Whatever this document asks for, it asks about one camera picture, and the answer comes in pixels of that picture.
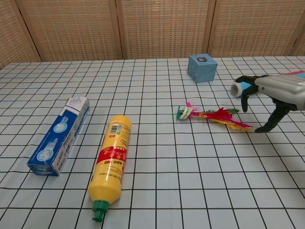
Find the toothpaste box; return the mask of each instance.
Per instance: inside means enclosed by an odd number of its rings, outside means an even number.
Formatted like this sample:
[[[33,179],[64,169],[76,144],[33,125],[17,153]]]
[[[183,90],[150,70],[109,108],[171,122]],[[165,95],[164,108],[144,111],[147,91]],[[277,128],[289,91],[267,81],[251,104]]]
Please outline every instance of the toothpaste box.
[[[27,162],[36,175],[59,176],[90,110],[87,97],[70,98]]]

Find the blue cube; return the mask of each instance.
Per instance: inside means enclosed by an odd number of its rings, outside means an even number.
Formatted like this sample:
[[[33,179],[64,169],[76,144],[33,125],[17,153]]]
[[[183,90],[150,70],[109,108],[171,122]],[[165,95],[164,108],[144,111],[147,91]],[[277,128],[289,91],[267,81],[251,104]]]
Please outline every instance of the blue cube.
[[[191,55],[187,73],[195,83],[213,81],[217,69],[217,62],[208,54]]]

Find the table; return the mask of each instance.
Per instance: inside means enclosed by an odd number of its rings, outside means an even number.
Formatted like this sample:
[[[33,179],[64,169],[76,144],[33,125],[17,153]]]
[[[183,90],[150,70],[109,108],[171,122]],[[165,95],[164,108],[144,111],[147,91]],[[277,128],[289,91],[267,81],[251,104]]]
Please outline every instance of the table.
[[[0,71],[1,229],[290,229],[305,225],[305,116],[291,112],[272,132],[176,120],[185,101],[204,110],[235,107],[242,74],[305,69],[305,57],[216,58],[215,80],[196,85],[188,59],[13,63]],[[91,110],[59,177],[26,162],[71,96]],[[258,127],[275,106],[252,95],[237,120]],[[121,198],[103,224],[86,193],[113,115],[132,135]]]

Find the yellow bottle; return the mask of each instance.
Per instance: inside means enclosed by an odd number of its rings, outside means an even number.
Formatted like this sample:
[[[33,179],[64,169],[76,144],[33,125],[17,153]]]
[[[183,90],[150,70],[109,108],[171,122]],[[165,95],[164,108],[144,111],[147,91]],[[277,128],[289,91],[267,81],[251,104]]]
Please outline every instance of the yellow bottle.
[[[121,196],[131,128],[131,121],[124,115],[114,116],[107,127],[88,187],[96,222],[103,221],[110,204]]]

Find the red label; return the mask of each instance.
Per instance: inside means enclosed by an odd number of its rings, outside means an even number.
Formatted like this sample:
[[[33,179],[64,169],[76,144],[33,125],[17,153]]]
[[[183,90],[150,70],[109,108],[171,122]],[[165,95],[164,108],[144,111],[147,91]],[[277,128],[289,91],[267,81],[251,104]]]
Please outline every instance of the red label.
[[[100,151],[100,154],[99,154],[99,157],[97,158],[96,163],[99,163],[99,162],[101,162],[103,160],[107,160],[107,159],[117,159],[117,160],[121,160],[125,163],[126,156],[127,156],[127,150],[125,148],[111,146],[111,147],[102,149]]]

